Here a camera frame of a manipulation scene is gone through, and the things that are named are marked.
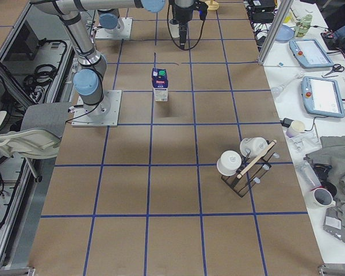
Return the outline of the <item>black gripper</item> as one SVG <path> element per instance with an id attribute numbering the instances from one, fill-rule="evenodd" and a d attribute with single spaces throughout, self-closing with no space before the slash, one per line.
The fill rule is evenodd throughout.
<path id="1" fill-rule="evenodd" d="M 193 18 L 194 0 L 175 0 L 174 18 L 179 22 L 179 47 L 184 48 L 187 37 L 187 23 Z"/>

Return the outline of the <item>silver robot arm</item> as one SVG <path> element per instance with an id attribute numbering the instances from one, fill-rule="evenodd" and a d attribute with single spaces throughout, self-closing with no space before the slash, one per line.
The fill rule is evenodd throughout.
<path id="1" fill-rule="evenodd" d="M 73 47 L 78 54 L 78 63 L 82 69 L 74 79 L 86 82 L 92 90 L 88 96 L 81 95 L 83 108 L 90 116 L 103 116 L 108 112 L 104 100 L 102 79 L 107 65 L 105 58 L 96 50 L 84 23 L 81 12 L 88 10 L 110 10 L 119 8 L 144 8 L 151 13 L 161 11 L 165 1 L 30 1 L 40 11 L 58 16 Z"/>
<path id="2" fill-rule="evenodd" d="M 172 8 L 172 19 L 168 19 L 167 26 L 172 41 L 179 38 L 178 48 L 185 51 L 188 22 L 193 18 L 193 11 L 196 9 L 196 1 L 169 1 L 169 8 Z M 98 10 L 99 24 L 109 32 L 121 29 L 122 22 L 117 9 Z"/>

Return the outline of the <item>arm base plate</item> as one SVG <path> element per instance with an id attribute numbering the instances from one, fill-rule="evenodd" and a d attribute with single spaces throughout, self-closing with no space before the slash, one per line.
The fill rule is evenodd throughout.
<path id="1" fill-rule="evenodd" d="M 74 111 L 73 127 L 116 127 L 121 105 L 121 90 L 104 90 L 103 100 L 91 112 L 93 107 L 85 105 Z"/>
<path id="2" fill-rule="evenodd" d="M 132 21 L 126 18 L 103 18 L 95 33 L 96 40 L 130 40 Z"/>

